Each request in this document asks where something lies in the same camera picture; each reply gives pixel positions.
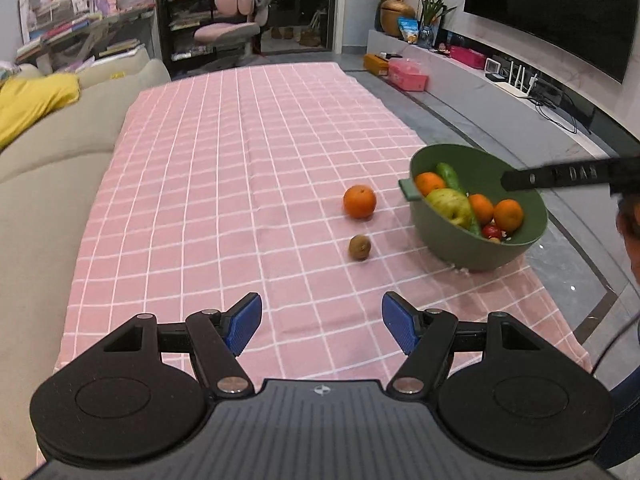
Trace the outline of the person right hand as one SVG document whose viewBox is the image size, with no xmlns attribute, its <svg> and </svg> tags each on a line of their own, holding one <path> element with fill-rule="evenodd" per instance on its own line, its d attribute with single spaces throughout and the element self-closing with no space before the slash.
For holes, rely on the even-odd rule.
<svg viewBox="0 0 640 480">
<path fill-rule="evenodd" d="M 640 283 L 639 196 L 623 197 L 618 204 L 617 231 L 623 237 L 631 273 Z"/>
</svg>

